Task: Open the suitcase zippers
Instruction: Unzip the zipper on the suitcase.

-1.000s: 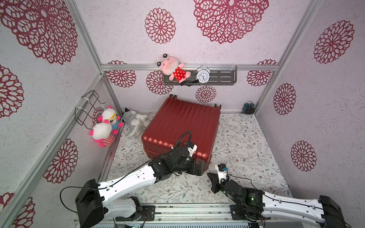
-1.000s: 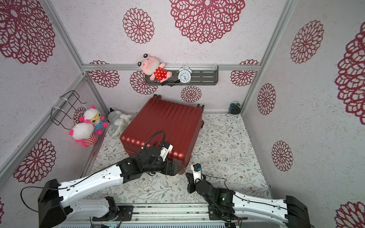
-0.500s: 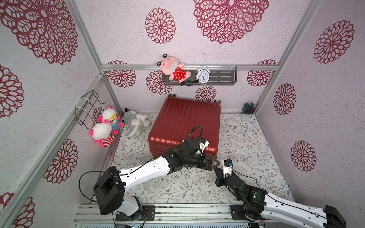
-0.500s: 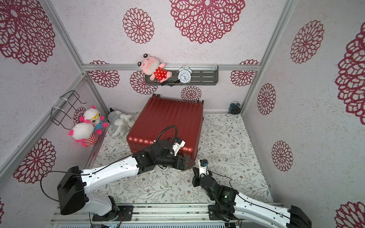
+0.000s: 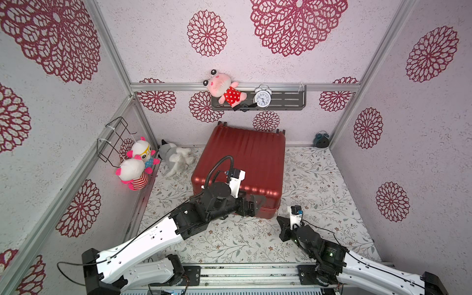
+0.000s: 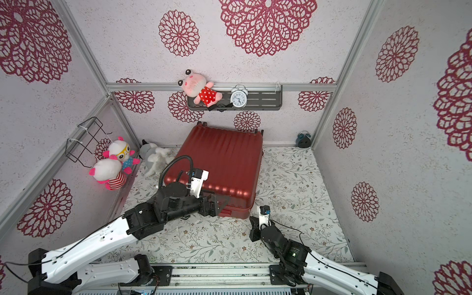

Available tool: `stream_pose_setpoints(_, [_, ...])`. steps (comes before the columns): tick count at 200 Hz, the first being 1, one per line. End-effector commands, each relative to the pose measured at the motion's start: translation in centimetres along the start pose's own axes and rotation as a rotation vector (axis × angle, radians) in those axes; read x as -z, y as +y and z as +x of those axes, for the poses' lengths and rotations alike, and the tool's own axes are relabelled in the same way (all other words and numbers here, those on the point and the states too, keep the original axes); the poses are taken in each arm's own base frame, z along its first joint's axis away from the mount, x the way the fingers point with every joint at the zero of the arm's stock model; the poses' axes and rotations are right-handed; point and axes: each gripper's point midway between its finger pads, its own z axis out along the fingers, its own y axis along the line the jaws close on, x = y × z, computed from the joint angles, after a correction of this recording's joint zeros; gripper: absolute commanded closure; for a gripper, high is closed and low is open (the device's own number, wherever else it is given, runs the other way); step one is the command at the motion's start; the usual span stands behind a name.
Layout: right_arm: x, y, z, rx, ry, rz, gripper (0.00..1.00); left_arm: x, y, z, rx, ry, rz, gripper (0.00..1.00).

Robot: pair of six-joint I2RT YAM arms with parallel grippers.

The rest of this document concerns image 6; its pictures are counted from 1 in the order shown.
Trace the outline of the red hard-shell suitcase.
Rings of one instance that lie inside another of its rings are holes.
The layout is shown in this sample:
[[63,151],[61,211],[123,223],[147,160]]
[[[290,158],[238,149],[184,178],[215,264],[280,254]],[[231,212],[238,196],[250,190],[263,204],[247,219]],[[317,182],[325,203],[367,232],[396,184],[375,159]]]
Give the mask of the red hard-shell suitcase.
[[263,131],[240,132],[198,122],[177,155],[209,172],[204,190],[229,198],[222,217],[245,220],[254,205],[263,158]]

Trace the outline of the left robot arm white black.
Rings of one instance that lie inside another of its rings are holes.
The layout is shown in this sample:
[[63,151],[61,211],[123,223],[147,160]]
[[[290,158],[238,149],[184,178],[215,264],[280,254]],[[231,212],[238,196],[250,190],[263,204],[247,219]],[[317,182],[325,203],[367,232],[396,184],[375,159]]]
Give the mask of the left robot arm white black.
[[32,274],[30,295],[72,295],[94,286],[119,284],[143,286],[161,282],[145,254],[119,263],[97,264],[105,254],[163,231],[165,225],[193,213],[218,216],[229,198],[204,190],[192,193],[174,182],[157,190],[146,202],[126,211],[89,236],[47,251],[38,248],[28,255]]

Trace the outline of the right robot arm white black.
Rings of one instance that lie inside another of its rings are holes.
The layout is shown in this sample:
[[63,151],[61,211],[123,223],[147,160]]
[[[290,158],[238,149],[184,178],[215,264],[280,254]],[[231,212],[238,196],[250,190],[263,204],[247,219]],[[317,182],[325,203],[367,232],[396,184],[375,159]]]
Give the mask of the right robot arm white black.
[[279,263],[271,265],[271,284],[297,287],[307,284],[337,295],[403,295],[390,275],[377,275],[346,267],[311,250],[301,242],[287,239],[270,215],[251,216],[250,240],[261,241]]

